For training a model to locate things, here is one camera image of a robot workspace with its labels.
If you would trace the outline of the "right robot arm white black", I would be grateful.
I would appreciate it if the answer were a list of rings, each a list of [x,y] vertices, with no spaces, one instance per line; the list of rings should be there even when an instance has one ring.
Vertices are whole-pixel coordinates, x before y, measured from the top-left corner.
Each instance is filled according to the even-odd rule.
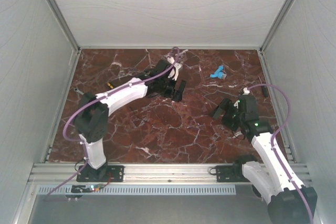
[[[267,204],[272,223],[313,223],[317,193],[295,174],[279,145],[268,121],[259,117],[256,99],[242,94],[236,102],[224,98],[210,113],[222,117],[222,125],[232,132],[240,130],[260,156],[239,157],[228,179],[248,180]]]

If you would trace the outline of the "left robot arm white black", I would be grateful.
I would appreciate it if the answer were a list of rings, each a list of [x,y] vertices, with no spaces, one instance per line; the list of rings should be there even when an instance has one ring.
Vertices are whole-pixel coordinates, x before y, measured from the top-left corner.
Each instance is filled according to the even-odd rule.
[[[107,177],[108,168],[103,150],[103,138],[108,132],[108,119],[116,110],[141,98],[161,95],[174,102],[182,100],[186,81],[182,80],[178,89],[175,88],[180,63],[172,57],[160,60],[154,68],[146,69],[133,76],[129,81],[109,91],[83,95],[79,113],[74,118],[80,142],[85,146],[85,160],[90,166],[89,175],[96,181]]]

